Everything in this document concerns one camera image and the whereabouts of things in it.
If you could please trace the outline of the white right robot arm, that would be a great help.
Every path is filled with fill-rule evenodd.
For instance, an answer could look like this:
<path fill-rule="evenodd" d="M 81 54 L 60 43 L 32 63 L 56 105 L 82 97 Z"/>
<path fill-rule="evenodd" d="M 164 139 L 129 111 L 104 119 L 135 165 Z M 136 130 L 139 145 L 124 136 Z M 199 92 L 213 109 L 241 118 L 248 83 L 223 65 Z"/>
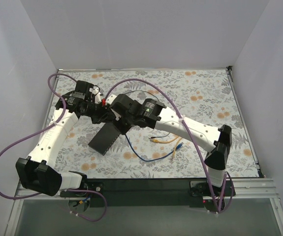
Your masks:
<path fill-rule="evenodd" d="M 222 186 L 232 145 L 230 126 L 217 128 L 185 116 L 179 117 L 171 108 L 151 98 L 139 103 L 126 94 L 112 94 L 106 99 L 106 104 L 116 116 L 114 125 L 123 134 L 131 127 L 139 126 L 170 132 L 189 141 L 194 140 L 207 152 L 204 163 L 208 167 L 211 185 Z"/>

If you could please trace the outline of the black network switch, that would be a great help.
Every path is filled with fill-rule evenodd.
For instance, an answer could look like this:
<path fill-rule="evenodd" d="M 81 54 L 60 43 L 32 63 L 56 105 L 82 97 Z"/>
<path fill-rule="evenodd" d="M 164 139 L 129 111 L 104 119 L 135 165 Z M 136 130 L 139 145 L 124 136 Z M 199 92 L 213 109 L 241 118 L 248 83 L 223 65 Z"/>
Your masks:
<path fill-rule="evenodd" d="M 101 155 L 105 155 L 119 137 L 120 132 L 111 123 L 105 123 L 88 143 L 88 146 Z"/>

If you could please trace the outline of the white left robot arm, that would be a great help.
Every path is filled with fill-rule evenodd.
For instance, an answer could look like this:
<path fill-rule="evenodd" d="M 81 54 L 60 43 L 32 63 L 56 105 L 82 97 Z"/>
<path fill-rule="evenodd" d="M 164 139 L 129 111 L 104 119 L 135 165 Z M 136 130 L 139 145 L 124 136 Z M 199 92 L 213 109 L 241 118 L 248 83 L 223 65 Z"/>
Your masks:
<path fill-rule="evenodd" d="M 87 176 L 80 172 L 57 172 L 54 169 L 56 159 L 70 130 L 81 116 L 90 117 L 93 124 L 104 124 L 89 142 L 89 147 L 102 155 L 109 150 L 120 134 L 113 125 L 113 121 L 120 116 L 109 107 L 115 99 L 113 94 L 107 99 L 100 99 L 98 92 L 95 98 L 85 93 L 65 94 L 63 100 L 57 103 L 52 121 L 36 147 L 26 158 L 19 158 L 16 162 L 21 185 L 48 196 L 68 189 L 87 190 Z"/>

